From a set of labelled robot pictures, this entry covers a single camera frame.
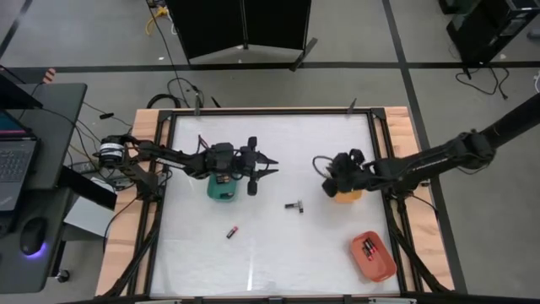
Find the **white table surface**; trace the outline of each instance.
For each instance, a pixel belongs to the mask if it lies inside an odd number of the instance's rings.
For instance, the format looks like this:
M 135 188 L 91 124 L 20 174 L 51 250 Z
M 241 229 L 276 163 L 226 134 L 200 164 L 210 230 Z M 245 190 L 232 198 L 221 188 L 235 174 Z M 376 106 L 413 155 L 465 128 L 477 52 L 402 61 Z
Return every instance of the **white table surface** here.
M 338 204 L 321 188 L 316 155 L 334 157 L 361 149 L 374 152 L 366 115 L 179 117 L 173 149 L 193 153 L 200 134 L 208 144 L 235 148 L 258 137 L 257 149 L 279 161 L 278 173 L 259 181 L 258 194 L 238 184 L 231 203 L 206 194 L 197 181 L 173 169 L 167 183 L 151 296 L 324 296 L 398 293 L 397 278 L 365 278 L 349 251 L 366 231 L 390 250 L 380 192 L 364 192 L 353 204 Z M 324 160 L 319 163 L 323 168 Z M 305 212 L 285 209 L 301 199 Z M 225 236 L 233 226 L 239 230 Z

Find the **black desk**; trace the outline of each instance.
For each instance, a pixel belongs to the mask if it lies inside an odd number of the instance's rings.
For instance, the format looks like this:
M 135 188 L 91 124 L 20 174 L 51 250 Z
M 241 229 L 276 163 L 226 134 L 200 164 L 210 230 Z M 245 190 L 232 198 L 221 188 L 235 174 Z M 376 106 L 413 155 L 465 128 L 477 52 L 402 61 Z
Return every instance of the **black desk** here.
M 20 85 L 29 93 L 35 86 Z M 42 84 L 34 97 L 47 110 L 76 122 L 86 89 L 86 84 Z M 22 111 L 10 112 L 20 117 Z M 109 209 L 114 209 L 116 203 L 114 193 L 62 165 L 73 135 L 70 122 L 42 110 L 26 110 L 20 121 L 33 129 L 41 143 L 32 173 L 24 185 L 16 226 L 0 238 L 0 294 L 38 292 L 45 286 L 46 278 L 56 274 L 65 245 L 63 220 L 78 196 Z M 39 257 L 27 258 L 19 249 L 20 232 L 28 220 L 37 216 L 47 219 L 46 247 Z

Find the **gray floor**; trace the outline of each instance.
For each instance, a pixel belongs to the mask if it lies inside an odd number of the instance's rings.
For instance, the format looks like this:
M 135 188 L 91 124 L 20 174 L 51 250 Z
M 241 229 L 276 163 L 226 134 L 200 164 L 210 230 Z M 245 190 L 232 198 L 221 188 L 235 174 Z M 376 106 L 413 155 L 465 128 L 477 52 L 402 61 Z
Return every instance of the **gray floor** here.
M 0 38 L 15 20 L 22 0 L 4 0 Z M 391 0 L 405 55 L 409 62 L 456 62 L 456 50 L 446 35 L 449 18 L 436 0 Z M 149 12 L 143 1 L 34 0 L 0 63 L 8 67 L 69 67 L 169 64 L 157 31 L 144 34 Z M 175 63 L 186 62 L 168 20 L 159 24 Z M 536 18 L 531 27 L 540 27 Z M 527 30 L 501 53 L 505 61 L 540 60 L 540 44 L 526 38 Z M 396 53 L 379 0 L 313 0 L 310 36 L 319 43 L 309 62 L 395 62 Z M 197 63 L 290 62 L 298 52 L 253 47 L 201 57 Z M 483 128 L 534 94 L 536 68 L 511 69 L 504 85 L 509 100 L 486 96 L 458 84 L 458 70 L 411 70 L 418 103 L 431 145 L 441 144 L 470 128 Z M 180 72 L 222 106 L 408 106 L 398 69 L 301 69 Z M 60 73 L 56 82 L 89 85 L 86 101 L 131 122 L 138 108 L 166 92 L 172 72 Z M 491 90 L 488 71 L 472 82 Z M 168 101 L 159 106 L 167 107 Z M 124 133 L 113 120 L 101 121 L 85 107 L 81 113 L 98 137 Z M 493 296 L 540 297 L 536 288 L 540 242 L 534 216 L 540 213 L 535 181 L 540 168 L 540 128 L 501 148 L 494 163 L 475 176 L 451 171 L 441 177 L 459 258 L 470 293 Z M 85 140 L 89 152 L 94 148 Z M 73 141 L 80 148 L 77 140 Z M 76 161 L 81 155 L 72 151 Z M 72 243 L 63 266 L 73 271 L 65 285 L 55 281 L 34 295 L 0 296 L 3 303 L 56 303 L 88 299 L 100 272 L 100 242 Z

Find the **wooden table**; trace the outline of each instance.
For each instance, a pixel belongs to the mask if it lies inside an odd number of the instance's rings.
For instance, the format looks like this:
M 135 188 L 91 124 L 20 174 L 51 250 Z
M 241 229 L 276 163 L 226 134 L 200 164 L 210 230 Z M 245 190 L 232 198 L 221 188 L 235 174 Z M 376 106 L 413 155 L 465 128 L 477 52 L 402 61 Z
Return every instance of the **wooden table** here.
M 385 110 L 395 156 L 404 157 L 418 153 L 419 148 L 416 144 L 413 125 L 407 107 L 387 107 Z M 135 123 L 133 124 L 132 135 L 138 139 L 154 140 L 158 124 L 158 115 L 159 110 L 138 110 L 135 117 Z M 166 122 L 161 134 L 162 144 L 165 143 L 168 132 L 169 124 Z M 386 156 L 386 149 L 384 142 L 382 141 L 381 126 L 378 124 L 377 132 L 378 138 L 380 139 L 381 153 L 384 157 Z M 142 164 L 142 167 L 147 170 L 149 164 Z M 136 190 L 134 188 L 119 193 L 115 212 L 123 209 L 126 204 L 131 202 L 135 198 L 135 194 Z M 419 198 L 431 202 L 429 190 L 426 187 L 419 187 L 414 194 Z M 429 208 L 429 206 L 426 206 L 415 198 L 408 198 L 406 203 L 416 253 L 442 285 L 449 289 L 453 289 L 446 252 L 443 246 L 439 225 L 432 208 Z M 112 223 L 109 241 L 107 242 L 105 255 L 103 257 L 96 295 L 101 295 L 108 291 L 132 259 L 141 210 L 142 203 L 136 201 Z M 152 225 L 154 211 L 155 206 L 152 206 L 148 215 L 147 232 Z M 395 209 L 394 214 L 396 215 L 397 223 L 400 225 L 399 216 L 397 216 L 397 211 Z M 403 251 L 402 264 L 408 290 L 414 290 L 410 263 Z M 136 293 L 138 294 L 143 293 L 147 265 L 148 257 L 141 262 L 139 267 L 136 288 Z

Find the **red tray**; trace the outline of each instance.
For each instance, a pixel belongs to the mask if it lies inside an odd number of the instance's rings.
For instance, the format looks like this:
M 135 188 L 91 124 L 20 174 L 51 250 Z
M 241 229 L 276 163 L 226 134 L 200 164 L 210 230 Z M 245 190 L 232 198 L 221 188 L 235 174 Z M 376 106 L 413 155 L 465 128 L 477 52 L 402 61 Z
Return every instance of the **red tray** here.
M 375 244 L 377 249 L 372 253 L 373 259 L 370 261 L 365 255 L 362 247 L 364 246 L 364 241 L 367 239 Z M 373 231 L 367 231 L 359 236 L 356 236 L 351 241 L 351 252 L 353 253 L 356 263 L 360 267 L 360 270 L 365 275 L 366 278 L 374 282 L 382 282 L 393 276 L 397 267 L 392 259 L 392 256 L 386 250 L 384 243 L 382 242 L 379 235 Z

